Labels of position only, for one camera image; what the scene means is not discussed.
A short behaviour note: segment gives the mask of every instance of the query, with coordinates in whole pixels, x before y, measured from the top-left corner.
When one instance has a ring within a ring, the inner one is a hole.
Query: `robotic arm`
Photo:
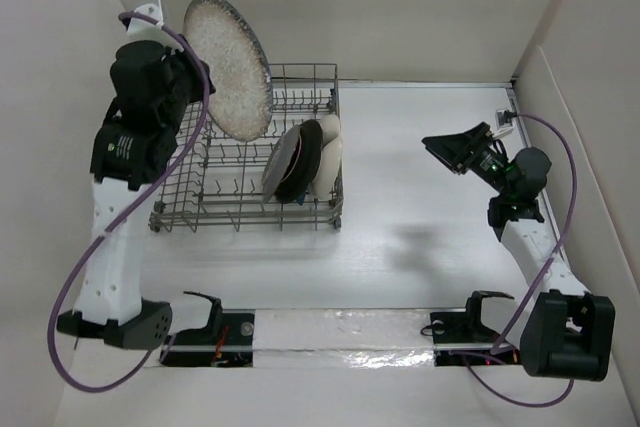
[[[163,22],[160,1],[136,12]],[[180,45],[161,29],[131,19],[132,42],[116,52],[111,80],[116,97],[95,137],[92,236],[106,227],[165,172],[177,149],[176,134],[189,103],[202,101],[198,68]],[[210,91],[213,86],[209,81]],[[59,332],[101,338],[115,347],[152,350],[169,334],[195,329],[215,337],[220,301],[193,292],[173,302],[153,302],[140,295],[142,246],[150,196],[107,235],[87,262],[82,289],[72,310],[61,314]]]
[[[547,155],[529,147],[510,161],[486,123],[422,142],[453,173],[471,170],[498,192],[489,201],[489,225],[518,263],[535,299],[522,299],[523,304],[504,293],[474,292],[462,314],[470,340],[476,334],[494,340],[503,332],[496,344],[506,340],[519,349],[529,375],[603,380],[615,310],[608,297],[590,294],[554,255],[558,246],[537,201],[551,169]],[[542,270],[546,273],[540,277]]]

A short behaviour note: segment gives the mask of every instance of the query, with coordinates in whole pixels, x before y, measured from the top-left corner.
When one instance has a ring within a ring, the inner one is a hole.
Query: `dish rack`
[[[262,202],[262,171],[278,139],[287,129],[323,115],[340,116],[336,64],[271,64],[273,117],[269,129],[253,142],[238,142],[207,119],[194,149],[161,188],[149,219],[154,232],[174,227],[306,224],[315,230],[342,224],[342,168],[331,199],[318,201],[307,195],[302,205]],[[178,149],[193,135],[201,103],[192,104],[177,136]]]

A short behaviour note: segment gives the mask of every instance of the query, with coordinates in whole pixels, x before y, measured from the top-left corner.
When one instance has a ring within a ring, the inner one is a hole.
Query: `white floor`
[[[487,225],[493,191],[427,153],[509,107],[502,88],[342,88],[342,231],[202,227],[146,239],[143,294],[218,296],[226,308],[458,307],[474,289],[517,293],[519,271]],[[513,155],[519,135],[506,139]]]

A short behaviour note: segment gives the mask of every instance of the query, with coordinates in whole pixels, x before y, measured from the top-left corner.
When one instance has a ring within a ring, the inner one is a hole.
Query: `screw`
[[[253,324],[251,322],[243,322],[240,326],[240,333],[245,337],[253,335]]]

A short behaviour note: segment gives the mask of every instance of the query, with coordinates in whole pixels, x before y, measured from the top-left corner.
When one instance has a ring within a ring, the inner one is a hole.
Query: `gray dish rack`
[[[340,116],[338,68],[335,64],[271,64],[273,118],[267,132],[253,142],[238,142],[209,119],[195,148],[161,188],[149,219],[154,232],[174,227],[305,224],[315,230],[341,227],[344,193],[342,169],[331,199],[307,196],[302,205],[262,202],[261,177],[276,142],[287,129],[323,115]],[[192,104],[178,134],[178,150],[194,132],[201,104]]]

